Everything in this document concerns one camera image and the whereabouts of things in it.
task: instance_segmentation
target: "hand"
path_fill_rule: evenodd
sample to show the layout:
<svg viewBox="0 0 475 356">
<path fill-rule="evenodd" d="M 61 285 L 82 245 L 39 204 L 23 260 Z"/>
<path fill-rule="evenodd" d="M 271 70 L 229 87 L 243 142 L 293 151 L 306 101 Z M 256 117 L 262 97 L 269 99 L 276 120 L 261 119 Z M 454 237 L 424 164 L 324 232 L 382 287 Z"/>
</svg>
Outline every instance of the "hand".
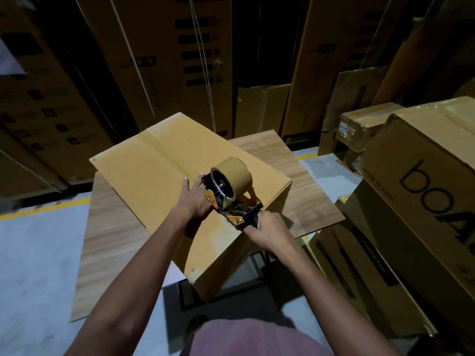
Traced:
<svg viewBox="0 0 475 356">
<path fill-rule="evenodd" d="M 258 228 L 251 225 L 244 233 L 258 246 L 275 254 L 281 261 L 286 251 L 297 243 L 280 214 L 270 211 L 258 213 Z"/>
<path fill-rule="evenodd" d="M 175 208 L 181 209 L 189 219 L 203 217 L 211 209 L 211 203 L 206 199 L 206 188 L 202 183 L 204 173 L 200 173 L 190 189 L 188 178 L 183 179 L 181 194 Z"/>
</svg>

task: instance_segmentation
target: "wooden tabletop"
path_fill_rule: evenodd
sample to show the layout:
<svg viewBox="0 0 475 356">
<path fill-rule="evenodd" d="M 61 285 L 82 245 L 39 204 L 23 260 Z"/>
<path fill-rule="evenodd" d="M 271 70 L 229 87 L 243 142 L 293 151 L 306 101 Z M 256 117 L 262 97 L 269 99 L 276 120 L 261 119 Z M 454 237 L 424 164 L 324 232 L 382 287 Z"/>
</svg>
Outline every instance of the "wooden tabletop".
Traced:
<svg viewBox="0 0 475 356">
<path fill-rule="evenodd" d="M 274 131 L 230 142 L 293 180 L 283 216 L 294 237 L 344 219 Z M 96 173 L 71 320 L 89 315 L 105 289 L 149 236 L 106 179 Z"/>
</svg>

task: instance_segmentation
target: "yellow floor line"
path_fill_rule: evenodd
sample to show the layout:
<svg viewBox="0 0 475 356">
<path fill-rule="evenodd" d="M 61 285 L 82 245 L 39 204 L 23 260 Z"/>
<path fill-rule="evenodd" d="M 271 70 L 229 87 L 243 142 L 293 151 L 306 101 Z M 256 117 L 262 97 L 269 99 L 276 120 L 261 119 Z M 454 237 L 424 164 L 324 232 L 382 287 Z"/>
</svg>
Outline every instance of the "yellow floor line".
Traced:
<svg viewBox="0 0 475 356">
<path fill-rule="evenodd" d="M 314 152 L 313 154 L 297 156 L 297 160 L 305 160 L 306 158 L 312 158 L 312 157 L 317 157 L 317 156 L 318 156 L 318 152 Z"/>
<path fill-rule="evenodd" d="M 85 203 L 89 203 L 90 201 L 91 201 L 91 198 L 87 197 L 87 198 L 82 198 L 80 200 L 65 201 L 62 203 L 55 204 L 55 205 L 49 205 L 49 206 L 44 206 L 44 207 L 39 207 L 39 208 L 33 208 L 30 210 L 13 212 L 11 214 L 0 215 L 0 221 L 8 220 L 10 218 L 15 218 L 15 217 L 39 214 L 40 212 L 45 212 L 45 211 L 58 210 L 65 207 L 83 205 Z"/>
</svg>

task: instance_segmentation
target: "pink shirt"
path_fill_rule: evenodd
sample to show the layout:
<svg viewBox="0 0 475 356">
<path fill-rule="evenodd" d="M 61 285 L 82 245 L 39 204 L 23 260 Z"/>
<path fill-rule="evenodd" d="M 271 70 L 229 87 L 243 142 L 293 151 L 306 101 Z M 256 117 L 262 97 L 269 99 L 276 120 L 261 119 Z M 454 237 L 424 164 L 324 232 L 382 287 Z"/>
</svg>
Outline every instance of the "pink shirt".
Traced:
<svg viewBox="0 0 475 356">
<path fill-rule="evenodd" d="M 330 356 L 333 353 L 300 331 L 247 318 L 208 321 L 195 333 L 191 348 L 187 343 L 181 355 Z"/>
</svg>

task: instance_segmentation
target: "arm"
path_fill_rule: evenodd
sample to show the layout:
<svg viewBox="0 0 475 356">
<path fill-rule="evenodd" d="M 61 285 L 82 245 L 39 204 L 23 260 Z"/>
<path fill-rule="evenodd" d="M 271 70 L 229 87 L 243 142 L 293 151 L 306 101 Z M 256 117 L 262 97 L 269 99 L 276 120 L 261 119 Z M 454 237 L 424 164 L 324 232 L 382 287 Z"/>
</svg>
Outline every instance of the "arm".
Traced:
<svg viewBox="0 0 475 356">
<path fill-rule="evenodd" d="M 202 177 L 191 190 L 188 179 L 183 180 L 178 203 L 107 288 L 65 356 L 134 353 L 180 236 L 192 218 L 205 216 L 211 207 Z"/>
<path fill-rule="evenodd" d="M 310 261 L 279 214 L 261 211 L 258 228 L 248 226 L 245 233 L 257 245 L 274 253 L 295 275 L 336 355 L 400 355 Z"/>
</svg>

